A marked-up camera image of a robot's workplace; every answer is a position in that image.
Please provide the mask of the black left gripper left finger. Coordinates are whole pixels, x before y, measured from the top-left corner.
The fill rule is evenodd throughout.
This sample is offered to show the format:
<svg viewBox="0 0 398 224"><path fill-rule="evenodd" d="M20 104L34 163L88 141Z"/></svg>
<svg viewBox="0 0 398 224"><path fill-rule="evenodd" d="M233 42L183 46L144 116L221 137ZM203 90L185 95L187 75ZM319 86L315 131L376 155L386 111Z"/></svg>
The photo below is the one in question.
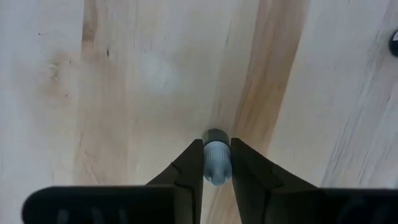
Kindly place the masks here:
<svg viewBox="0 0 398 224"><path fill-rule="evenodd" d="M203 195L203 141L194 140L181 155L147 185L172 188L174 221L171 224L200 224Z"/></svg>

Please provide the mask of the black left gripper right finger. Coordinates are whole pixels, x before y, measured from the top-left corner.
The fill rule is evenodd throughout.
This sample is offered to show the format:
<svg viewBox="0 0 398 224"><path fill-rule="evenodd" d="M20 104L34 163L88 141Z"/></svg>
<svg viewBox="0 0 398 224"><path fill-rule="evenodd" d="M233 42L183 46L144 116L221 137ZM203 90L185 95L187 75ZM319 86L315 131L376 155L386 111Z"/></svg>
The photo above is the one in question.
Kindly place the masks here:
<svg viewBox="0 0 398 224"><path fill-rule="evenodd" d="M242 224L315 224L316 186L281 168L239 138L231 140L233 187Z"/></svg>

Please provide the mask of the large dark blue colouring bottle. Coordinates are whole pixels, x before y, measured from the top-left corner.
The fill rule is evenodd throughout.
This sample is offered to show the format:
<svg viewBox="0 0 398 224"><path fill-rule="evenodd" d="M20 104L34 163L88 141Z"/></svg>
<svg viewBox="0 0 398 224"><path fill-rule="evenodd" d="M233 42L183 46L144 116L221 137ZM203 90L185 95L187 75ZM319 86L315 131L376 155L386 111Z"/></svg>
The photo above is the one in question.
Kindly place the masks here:
<svg viewBox="0 0 398 224"><path fill-rule="evenodd" d="M398 58L398 29L394 31L388 43L390 53Z"/></svg>

